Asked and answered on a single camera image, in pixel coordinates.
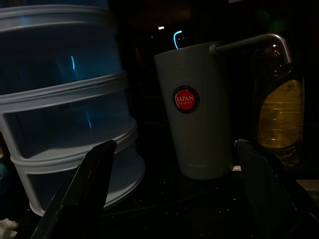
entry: japan quality label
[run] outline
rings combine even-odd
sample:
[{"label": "japan quality label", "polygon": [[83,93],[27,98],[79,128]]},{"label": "japan quality label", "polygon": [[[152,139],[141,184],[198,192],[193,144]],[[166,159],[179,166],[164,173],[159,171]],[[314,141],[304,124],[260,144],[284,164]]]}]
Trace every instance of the japan quality label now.
[{"label": "japan quality label", "polygon": [[173,104],[181,113],[192,113],[198,108],[199,95],[190,86],[180,86],[173,92]]}]

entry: plastic bottle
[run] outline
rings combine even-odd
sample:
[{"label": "plastic bottle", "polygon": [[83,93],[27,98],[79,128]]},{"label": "plastic bottle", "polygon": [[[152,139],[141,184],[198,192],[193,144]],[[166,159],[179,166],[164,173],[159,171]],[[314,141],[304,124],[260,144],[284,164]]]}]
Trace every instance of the plastic bottle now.
[{"label": "plastic bottle", "polygon": [[280,158],[285,167],[300,161],[304,87],[277,44],[259,47],[252,61],[253,138]]}]

